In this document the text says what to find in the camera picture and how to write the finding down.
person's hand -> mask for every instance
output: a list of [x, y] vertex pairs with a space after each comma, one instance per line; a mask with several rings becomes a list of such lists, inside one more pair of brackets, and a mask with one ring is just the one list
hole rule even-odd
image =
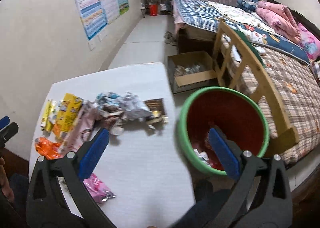
[[4, 159], [0, 158], [0, 186], [4, 196], [8, 199], [9, 202], [12, 203], [14, 201], [14, 194], [12, 189], [9, 186], [9, 181], [7, 179], [7, 175], [5, 174], [3, 165], [4, 165]]

table surface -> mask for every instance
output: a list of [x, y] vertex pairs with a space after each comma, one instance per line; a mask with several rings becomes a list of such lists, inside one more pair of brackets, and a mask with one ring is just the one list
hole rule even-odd
[[[94, 173], [117, 198], [101, 209], [119, 228], [168, 227], [194, 204], [194, 194], [177, 144], [175, 108], [164, 65], [123, 66], [65, 80], [52, 85], [46, 100], [59, 101], [68, 92], [93, 101], [98, 93], [108, 91], [120, 95], [129, 91], [141, 100], [163, 98], [169, 123], [153, 135], [148, 135], [143, 124], [128, 123], [121, 136], [110, 138]], [[34, 139], [43, 135], [40, 121], [44, 105]], [[38, 156], [32, 147], [29, 178]], [[71, 212], [81, 216], [67, 189], [62, 190]]]

pink blanket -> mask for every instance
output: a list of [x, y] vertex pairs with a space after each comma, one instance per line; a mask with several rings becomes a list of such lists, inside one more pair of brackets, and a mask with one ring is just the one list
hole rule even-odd
[[298, 25], [288, 7], [282, 4], [260, 1], [256, 12], [276, 33], [296, 44], [301, 43]]

plaid bedsheet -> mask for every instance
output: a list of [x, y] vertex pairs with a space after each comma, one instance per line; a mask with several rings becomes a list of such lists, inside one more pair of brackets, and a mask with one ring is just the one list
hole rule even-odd
[[[223, 15], [205, 0], [173, 0], [184, 23], [212, 32], [218, 31], [219, 20]], [[226, 23], [236, 29], [236, 24], [224, 18]]]
[[[224, 37], [221, 40], [222, 52], [225, 52], [229, 43]], [[266, 65], [265, 70], [280, 94], [290, 123], [297, 128], [300, 138], [300, 142], [282, 153], [281, 157], [286, 164], [295, 163], [320, 143], [320, 88], [308, 66], [277, 51], [264, 49], [266, 55], [261, 58]], [[235, 60], [233, 53], [231, 58], [227, 67], [233, 77], [240, 63]], [[238, 81], [237, 90], [249, 96], [257, 86], [257, 80], [246, 66]], [[262, 97], [258, 105], [268, 121], [270, 136], [276, 138], [276, 126], [265, 97]]]

open cardboard box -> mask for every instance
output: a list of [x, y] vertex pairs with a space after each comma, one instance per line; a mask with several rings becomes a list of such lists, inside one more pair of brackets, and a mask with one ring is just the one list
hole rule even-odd
[[[207, 70], [190, 75], [174, 77], [176, 66], [190, 67], [196, 64], [202, 64]], [[205, 51], [194, 51], [169, 56], [168, 75], [172, 93], [176, 94], [210, 85], [210, 80], [217, 77], [216, 72], [212, 69], [212, 64], [212, 58]]]

